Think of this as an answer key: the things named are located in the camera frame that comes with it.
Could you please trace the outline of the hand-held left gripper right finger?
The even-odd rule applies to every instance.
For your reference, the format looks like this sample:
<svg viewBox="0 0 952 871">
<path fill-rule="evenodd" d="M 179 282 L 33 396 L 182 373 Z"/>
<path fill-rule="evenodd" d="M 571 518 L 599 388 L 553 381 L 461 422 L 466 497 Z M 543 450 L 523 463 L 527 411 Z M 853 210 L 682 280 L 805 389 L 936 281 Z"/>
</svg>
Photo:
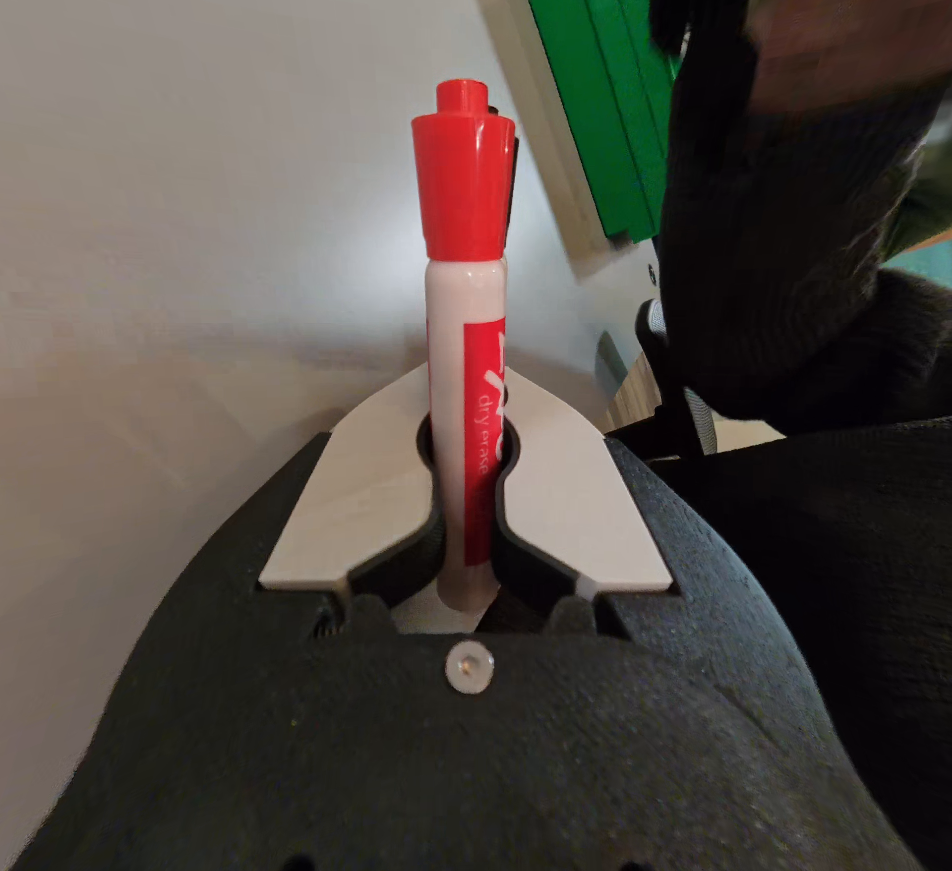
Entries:
<svg viewBox="0 0 952 871">
<path fill-rule="evenodd" d="M 514 538 L 567 568 L 573 592 L 666 592 L 673 579 L 601 432 L 512 369 L 514 465 L 500 482 Z"/>
</svg>

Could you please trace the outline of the person's black sweater torso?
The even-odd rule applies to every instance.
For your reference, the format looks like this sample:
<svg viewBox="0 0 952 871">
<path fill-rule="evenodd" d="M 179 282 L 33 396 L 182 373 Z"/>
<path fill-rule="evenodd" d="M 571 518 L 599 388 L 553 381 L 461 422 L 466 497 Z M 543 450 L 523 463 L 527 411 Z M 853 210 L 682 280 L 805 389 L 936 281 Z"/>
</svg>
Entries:
<svg viewBox="0 0 952 871">
<path fill-rule="evenodd" d="M 652 467 L 767 592 L 900 836 L 950 869 L 950 417 Z"/>
</svg>

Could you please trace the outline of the red dry erase marker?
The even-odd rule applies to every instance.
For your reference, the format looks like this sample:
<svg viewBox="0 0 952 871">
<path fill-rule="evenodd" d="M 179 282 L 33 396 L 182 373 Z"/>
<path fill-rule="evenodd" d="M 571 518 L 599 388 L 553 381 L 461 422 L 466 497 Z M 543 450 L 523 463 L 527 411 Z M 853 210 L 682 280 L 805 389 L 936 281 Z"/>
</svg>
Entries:
<svg viewBox="0 0 952 871">
<path fill-rule="evenodd" d="M 478 614 L 495 598 L 491 564 L 506 413 L 506 234 L 517 152 L 514 122 L 482 82 L 436 89 L 411 123 L 427 265 L 429 420 L 446 524 L 437 592 Z"/>
</svg>

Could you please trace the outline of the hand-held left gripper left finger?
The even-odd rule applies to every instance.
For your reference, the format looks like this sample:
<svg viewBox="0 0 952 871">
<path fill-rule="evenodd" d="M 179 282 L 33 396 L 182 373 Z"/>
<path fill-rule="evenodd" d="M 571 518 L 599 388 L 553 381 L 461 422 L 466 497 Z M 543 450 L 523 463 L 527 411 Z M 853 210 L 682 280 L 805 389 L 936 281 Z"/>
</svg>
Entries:
<svg viewBox="0 0 952 871">
<path fill-rule="evenodd" d="M 259 575 L 261 587 L 356 589 L 362 570 L 426 525 L 433 480 L 417 438 L 428 408 L 420 365 L 334 426 Z"/>
</svg>

